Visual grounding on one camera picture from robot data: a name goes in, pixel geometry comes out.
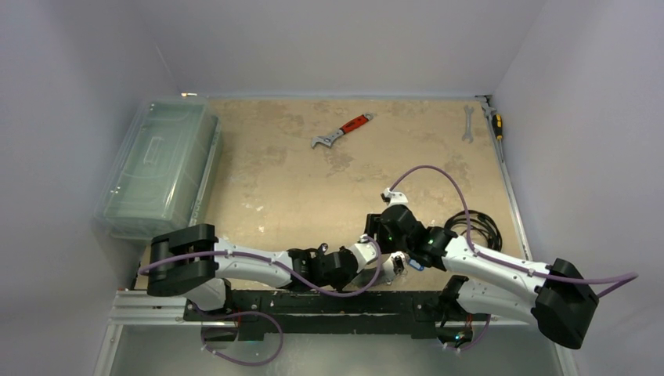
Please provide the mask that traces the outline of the large white keyring with keys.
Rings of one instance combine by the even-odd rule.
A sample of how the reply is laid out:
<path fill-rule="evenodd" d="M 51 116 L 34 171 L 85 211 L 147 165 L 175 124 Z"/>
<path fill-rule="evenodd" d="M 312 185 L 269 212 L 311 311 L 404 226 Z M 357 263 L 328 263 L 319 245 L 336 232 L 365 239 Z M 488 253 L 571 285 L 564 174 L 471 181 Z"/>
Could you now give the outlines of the large white keyring with keys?
<path fill-rule="evenodd" d="M 415 277 L 423 271 L 424 267 L 417 261 L 397 251 L 381 257 L 381 270 L 370 286 L 377 290 L 414 291 Z"/>

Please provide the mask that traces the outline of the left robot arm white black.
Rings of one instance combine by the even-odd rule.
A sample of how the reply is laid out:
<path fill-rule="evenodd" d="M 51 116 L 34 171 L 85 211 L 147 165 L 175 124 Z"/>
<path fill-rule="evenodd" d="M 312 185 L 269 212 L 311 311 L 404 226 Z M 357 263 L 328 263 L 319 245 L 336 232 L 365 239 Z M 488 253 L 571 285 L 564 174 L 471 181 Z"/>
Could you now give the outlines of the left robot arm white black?
<path fill-rule="evenodd" d="M 150 261 L 139 274 L 148 279 L 149 295 L 181 296 L 213 320 L 224 320 L 233 312 L 231 280 L 349 298 L 392 282 L 407 261 L 400 251 L 385 254 L 366 234 L 338 251 L 321 244 L 270 252 L 220 240 L 213 225 L 199 224 L 152 239 Z"/>

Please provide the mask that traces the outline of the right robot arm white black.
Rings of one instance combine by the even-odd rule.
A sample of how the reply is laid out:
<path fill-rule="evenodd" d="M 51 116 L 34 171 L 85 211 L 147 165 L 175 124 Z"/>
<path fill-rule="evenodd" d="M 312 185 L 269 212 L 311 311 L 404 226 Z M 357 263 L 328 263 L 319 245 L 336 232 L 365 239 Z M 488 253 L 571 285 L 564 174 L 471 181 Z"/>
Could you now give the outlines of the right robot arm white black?
<path fill-rule="evenodd" d="M 599 304 L 598 295 L 571 263 L 551 264 L 505 255 L 500 233 L 481 230 L 487 247 L 454 231 L 459 219 L 425 226 L 404 204 L 366 217 L 366 234 L 388 252 L 402 251 L 419 268 L 451 274 L 438 299 L 443 323 L 462 316 L 501 316 L 532 324 L 552 342 L 580 349 Z"/>

